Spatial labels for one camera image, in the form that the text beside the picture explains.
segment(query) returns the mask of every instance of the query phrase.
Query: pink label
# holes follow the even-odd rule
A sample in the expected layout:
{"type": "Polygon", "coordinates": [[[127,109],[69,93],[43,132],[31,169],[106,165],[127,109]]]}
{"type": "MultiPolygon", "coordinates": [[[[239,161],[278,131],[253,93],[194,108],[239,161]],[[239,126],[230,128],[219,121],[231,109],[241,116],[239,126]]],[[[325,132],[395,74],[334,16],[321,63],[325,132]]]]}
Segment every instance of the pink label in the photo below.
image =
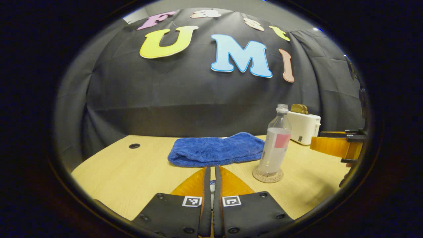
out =
{"type": "Polygon", "coordinates": [[[276,136],[275,148],[286,148],[288,147],[290,134],[278,134],[276,136]]]}

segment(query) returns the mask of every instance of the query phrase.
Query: colorful letter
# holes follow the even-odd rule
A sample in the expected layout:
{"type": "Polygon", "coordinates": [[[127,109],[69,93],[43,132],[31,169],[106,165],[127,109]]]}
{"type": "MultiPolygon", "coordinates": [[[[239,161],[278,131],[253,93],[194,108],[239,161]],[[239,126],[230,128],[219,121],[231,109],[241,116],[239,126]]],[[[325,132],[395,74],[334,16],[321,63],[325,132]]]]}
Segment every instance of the colorful letter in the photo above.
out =
{"type": "Polygon", "coordinates": [[[294,76],[292,75],[291,55],[283,49],[279,49],[279,53],[282,55],[283,60],[283,78],[286,81],[293,83],[294,76]]]}
{"type": "Polygon", "coordinates": [[[256,22],[255,20],[251,20],[251,19],[248,19],[248,18],[244,18],[244,22],[245,22],[245,24],[247,24],[249,27],[252,27],[252,28],[254,28],[254,29],[256,29],[256,30],[261,30],[261,31],[264,31],[264,28],[261,26],[261,24],[260,24],[260,23],[258,23],[258,22],[256,22]]]}
{"type": "Polygon", "coordinates": [[[165,13],[153,15],[153,16],[149,17],[147,19],[147,21],[137,30],[142,30],[142,29],[145,29],[145,28],[155,26],[155,25],[157,25],[157,23],[156,23],[157,21],[161,22],[164,19],[166,19],[168,17],[168,15],[173,15],[173,14],[175,14],[175,11],[168,11],[168,12],[165,12],[165,13]]]}
{"type": "Polygon", "coordinates": [[[253,66],[250,72],[260,77],[272,77],[272,72],[267,65],[266,46],[260,42],[249,41],[245,49],[227,35],[212,35],[216,40],[216,62],[211,64],[211,69],[218,72],[232,72],[234,66],[229,63],[229,55],[232,57],[238,69],[244,73],[247,70],[250,60],[253,66]]]}
{"type": "Polygon", "coordinates": [[[191,42],[192,32],[198,29],[198,26],[183,26],[176,28],[179,36],[173,45],[159,46],[160,40],[169,29],[157,30],[146,35],[146,40],[141,46],[140,55],[144,58],[158,58],[176,54],[183,51],[191,42]]]}
{"type": "Polygon", "coordinates": [[[219,14],[216,10],[199,10],[195,11],[194,14],[191,15],[191,18],[201,18],[201,17],[219,17],[219,14]]]}
{"type": "Polygon", "coordinates": [[[275,31],[275,33],[276,33],[276,35],[278,35],[280,38],[282,38],[282,39],[284,39],[284,40],[287,40],[287,41],[290,41],[290,39],[288,38],[288,37],[286,37],[285,35],[286,35],[286,33],[285,32],[283,32],[283,31],[281,31],[279,28],[277,28],[277,27],[274,27],[274,26],[269,26],[271,29],[273,29],[274,31],[275,31]]]}

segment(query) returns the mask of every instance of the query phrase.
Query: cork coaster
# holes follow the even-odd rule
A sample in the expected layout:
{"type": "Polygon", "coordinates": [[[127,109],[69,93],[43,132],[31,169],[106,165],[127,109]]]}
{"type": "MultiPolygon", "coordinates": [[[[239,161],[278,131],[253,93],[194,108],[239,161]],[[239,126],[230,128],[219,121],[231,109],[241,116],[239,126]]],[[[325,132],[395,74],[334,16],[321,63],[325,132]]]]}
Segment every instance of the cork coaster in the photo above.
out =
{"type": "Polygon", "coordinates": [[[258,167],[256,167],[253,170],[253,176],[255,177],[255,179],[257,179],[260,182],[263,183],[276,183],[278,181],[280,181],[283,178],[283,172],[281,169],[279,169],[275,175],[272,176],[264,176],[259,174],[258,172],[258,167]]]}

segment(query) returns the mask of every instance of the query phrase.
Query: yellow letter u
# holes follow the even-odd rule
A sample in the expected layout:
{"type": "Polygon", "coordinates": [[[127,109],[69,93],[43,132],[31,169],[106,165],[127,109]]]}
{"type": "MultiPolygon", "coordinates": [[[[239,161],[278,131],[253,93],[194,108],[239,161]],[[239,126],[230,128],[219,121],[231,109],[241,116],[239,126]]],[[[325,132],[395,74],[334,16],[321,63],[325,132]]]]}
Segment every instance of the yellow letter u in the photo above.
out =
{"type": "Polygon", "coordinates": [[[141,46],[140,55],[144,58],[158,58],[176,54],[183,51],[191,42],[192,32],[198,29],[198,26],[183,26],[176,30],[179,31],[179,36],[173,45],[159,46],[164,34],[168,33],[169,29],[157,30],[146,35],[146,40],[141,46]]]}

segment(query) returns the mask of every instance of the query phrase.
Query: bottle cap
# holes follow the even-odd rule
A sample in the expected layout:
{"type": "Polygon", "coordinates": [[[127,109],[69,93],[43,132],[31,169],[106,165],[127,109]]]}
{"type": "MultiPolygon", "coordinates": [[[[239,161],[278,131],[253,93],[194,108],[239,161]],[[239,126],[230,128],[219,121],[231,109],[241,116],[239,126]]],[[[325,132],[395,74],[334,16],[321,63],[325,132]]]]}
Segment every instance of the bottle cap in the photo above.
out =
{"type": "Polygon", "coordinates": [[[286,104],[278,104],[276,108],[277,112],[288,112],[288,105],[286,104]]]}

